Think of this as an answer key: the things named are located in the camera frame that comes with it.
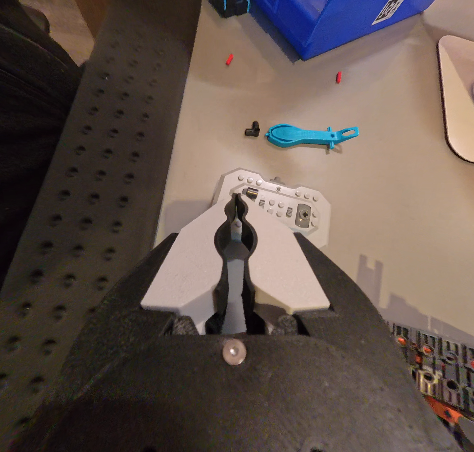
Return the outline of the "blue brick separator tool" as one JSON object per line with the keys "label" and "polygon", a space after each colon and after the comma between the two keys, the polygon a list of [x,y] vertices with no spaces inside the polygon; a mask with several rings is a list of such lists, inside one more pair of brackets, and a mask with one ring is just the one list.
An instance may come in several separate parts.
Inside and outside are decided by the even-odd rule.
{"label": "blue brick separator tool", "polygon": [[336,145],[353,139],[359,135],[359,128],[345,128],[334,130],[328,127],[326,130],[300,129],[290,124],[278,124],[269,128],[265,137],[267,140],[280,148],[290,148],[299,145],[324,146],[327,150],[333,150]]}

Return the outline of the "white document stand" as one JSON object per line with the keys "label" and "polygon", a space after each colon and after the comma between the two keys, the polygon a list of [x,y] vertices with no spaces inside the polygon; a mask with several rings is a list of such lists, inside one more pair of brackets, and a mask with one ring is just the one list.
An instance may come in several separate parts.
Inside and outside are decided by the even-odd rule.
{"label": "white document stand", "polygon": [[454,35],[437,44],[445,139],[452,152],[474,162],[474,43]]}

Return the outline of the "white control hub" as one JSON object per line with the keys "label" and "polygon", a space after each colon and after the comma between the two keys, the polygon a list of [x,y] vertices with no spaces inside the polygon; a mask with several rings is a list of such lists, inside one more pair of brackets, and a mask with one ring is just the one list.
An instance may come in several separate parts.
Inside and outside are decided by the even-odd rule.
{"label": "white control hub", "polygon": [[[256,200],[242,194],[247,187],[259,190]],[[320,191],[286,185],[278,177],[267,180],[257,172],[236,168],[221,175],[211,204],[228,199],[232,194],[242,194],[254,201],[273,218],[303,234],[317,248],[328,245],[331,204]]]}

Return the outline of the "tracked toy robot vehicle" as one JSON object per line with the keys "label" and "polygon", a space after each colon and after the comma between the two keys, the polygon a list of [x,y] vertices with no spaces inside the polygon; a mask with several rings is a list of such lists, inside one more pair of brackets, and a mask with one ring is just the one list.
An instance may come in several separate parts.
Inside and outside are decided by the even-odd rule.
{"label": "tracked toy robot vehicle", "polygon": [[430,410],[462,451],[473,451],[473,345],[429,330],[386,323]]}

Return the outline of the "blue plastic bin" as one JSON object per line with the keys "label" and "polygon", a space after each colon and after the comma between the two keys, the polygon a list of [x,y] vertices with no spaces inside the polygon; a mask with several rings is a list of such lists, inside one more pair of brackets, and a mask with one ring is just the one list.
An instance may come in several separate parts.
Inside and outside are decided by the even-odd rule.
{"label": "blue plastic bin", "polygon": [[426,10],[434,0],[251,0],[308,60]]}

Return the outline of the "black dimpled pad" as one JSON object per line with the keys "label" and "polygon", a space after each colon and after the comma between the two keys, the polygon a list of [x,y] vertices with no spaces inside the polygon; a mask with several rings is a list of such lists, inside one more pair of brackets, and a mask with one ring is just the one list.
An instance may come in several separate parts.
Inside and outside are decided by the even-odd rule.
{"label": "black dimpled pad", "polygon": [[1,291],[1,451],[155,241],[201,0],[112,0]]}

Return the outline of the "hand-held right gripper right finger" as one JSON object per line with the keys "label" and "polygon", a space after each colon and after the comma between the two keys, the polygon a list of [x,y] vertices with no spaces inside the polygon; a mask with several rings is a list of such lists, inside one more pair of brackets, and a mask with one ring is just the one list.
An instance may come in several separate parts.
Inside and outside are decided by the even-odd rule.
{"label": "hand-held right gripper right finger", "polygon": [[312,269],[299,233],[267,214],[245,195],[236,195],[242,223],[242,302],[248,334],[260,334],[282,315],[331,315],[331,303]]}

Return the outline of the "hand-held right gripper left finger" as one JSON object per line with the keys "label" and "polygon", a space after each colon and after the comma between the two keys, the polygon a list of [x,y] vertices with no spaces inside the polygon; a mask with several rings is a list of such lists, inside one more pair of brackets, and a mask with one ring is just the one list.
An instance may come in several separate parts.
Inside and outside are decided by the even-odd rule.
{"label": "hand-held right gripper left finger", "polygon": [[199,333],[222,332],[228,306],[228,262],[236,195],[185,225],[165,255],[141,307],[193,320]]}

